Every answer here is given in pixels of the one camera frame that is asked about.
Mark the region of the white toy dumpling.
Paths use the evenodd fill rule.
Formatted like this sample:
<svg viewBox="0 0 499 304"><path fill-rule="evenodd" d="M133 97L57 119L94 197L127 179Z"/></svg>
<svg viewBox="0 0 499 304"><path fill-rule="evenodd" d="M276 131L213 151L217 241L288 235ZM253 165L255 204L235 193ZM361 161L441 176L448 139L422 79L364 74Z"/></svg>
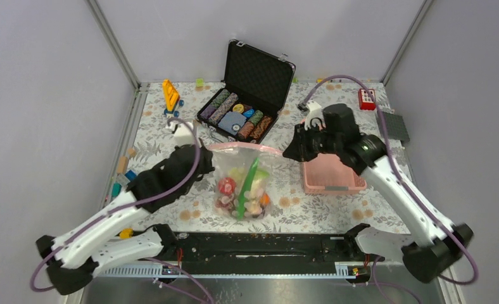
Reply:
<svg viewBox="0 0 499 304"><path fill-rule="evenodd" d="M240 188L243 185L244 179L247 175L247 171L248 170L243 167L234 167L231 168L228 172L227 176L233 178L237 183L236 189L234 191L236 196L239 195ZM253 179L248 199L256 200L257 198L260 198L265 192L265 187L267 185L269 178L270 178L269 171L259 167L256 171L255 178Z"/></svg>

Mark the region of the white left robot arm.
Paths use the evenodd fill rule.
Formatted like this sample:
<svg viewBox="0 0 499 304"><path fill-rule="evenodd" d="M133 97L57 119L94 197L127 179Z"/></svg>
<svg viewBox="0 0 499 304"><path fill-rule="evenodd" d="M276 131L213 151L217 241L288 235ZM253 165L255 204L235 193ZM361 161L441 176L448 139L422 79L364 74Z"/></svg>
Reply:
<svg viewBox="0 0 499 304"><path fill-rule="evenodd" d="M51 283L48 290L60 295L86 287L100 273L148 257L170 260L177 254L177 240L167 224L154 224L128 239L115 235L186 195L193 184L215 170L212 151L193 144L177 146L168 158L132 179L102 210L68 233L44 235L36 242L43 258L30 278L35 285L41 267Z"/></svg>

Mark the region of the green toy pepper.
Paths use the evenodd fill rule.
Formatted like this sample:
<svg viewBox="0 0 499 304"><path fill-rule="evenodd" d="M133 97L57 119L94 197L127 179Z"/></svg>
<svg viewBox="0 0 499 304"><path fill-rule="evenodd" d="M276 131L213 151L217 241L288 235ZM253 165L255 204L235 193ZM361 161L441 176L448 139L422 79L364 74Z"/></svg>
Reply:
<svg viewBox="0 0 499 304"><path fill-rule="evenodd" d="M243 185L240 188L239 195L237 197L238 203L237 203L237 216L236 218L238 220L242 220L244 217L244 204L248 200L248 192L251 191L251 186L253 183L253 179L255 178L256 171L258 169L258 164L259 164L259 157L256 157L252 164L249 166L248 173L244 179Z"/></svg>

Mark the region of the green orange toy mango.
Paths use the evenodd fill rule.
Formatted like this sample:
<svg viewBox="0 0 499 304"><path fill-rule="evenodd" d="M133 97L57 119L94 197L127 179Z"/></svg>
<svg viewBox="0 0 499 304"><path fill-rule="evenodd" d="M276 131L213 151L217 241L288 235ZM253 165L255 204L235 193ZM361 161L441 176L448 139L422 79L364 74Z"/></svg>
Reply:
<svg viewBox="0 0 499 304"><path fill-rule="evenodd" d="M263 193L262 197L259 200L260 207L262 209L266 209L271 203L270 197L267 193Z"/></svg>

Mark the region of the red toy grape bunch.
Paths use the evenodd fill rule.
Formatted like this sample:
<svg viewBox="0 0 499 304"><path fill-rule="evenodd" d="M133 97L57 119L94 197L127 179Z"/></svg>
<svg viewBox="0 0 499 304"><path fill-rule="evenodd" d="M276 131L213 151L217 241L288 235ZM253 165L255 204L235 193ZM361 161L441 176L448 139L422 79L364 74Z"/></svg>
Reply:
<svg viewBox="0 0 499 304"><path fill-rule="evenodd" d="M260 207L258 199L248 199L245 204L244 210L244 218L245 219L258 219L262 218L265 215L266 209L262 209ZM228 215L234 217L236 219L237 216L237 203L238 200L235 199L234 196L221 196L215 201L215 208L217 212L222 213L224 215Z"/></svg>

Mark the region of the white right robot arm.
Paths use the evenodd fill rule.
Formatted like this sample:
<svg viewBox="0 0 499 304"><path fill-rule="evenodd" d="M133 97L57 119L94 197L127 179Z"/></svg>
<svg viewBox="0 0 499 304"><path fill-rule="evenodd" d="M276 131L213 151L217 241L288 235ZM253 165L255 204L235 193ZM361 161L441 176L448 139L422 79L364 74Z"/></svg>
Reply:
<svg viewBox="0 0 499 304"><path fill-rule="evenodd" d="M409 230L396 234L357 225L344 244L350 260L379 255L402 262L418 281L429 283L465 255L472 229L453 223L435 208L398 168L382 139L360 131L351 108L342 103L323 108L309 101L302 110L306 118L295 125L283 156L303 163L318 155L336 155L388 202Z"/></svg>

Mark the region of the clear pink zip top bag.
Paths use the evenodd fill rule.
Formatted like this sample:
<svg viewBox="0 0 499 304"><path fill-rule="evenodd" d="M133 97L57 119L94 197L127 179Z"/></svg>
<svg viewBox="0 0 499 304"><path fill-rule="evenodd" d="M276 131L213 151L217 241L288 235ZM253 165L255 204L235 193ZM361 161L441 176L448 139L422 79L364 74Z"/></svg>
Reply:
<svg viewBox="0 0 499 304"><path fill-rule="evenodd" d="M282 160L282 153L268 146L246 142L212 144L214 207L234 220L256 220L272 207L267 190Z"/></svg>

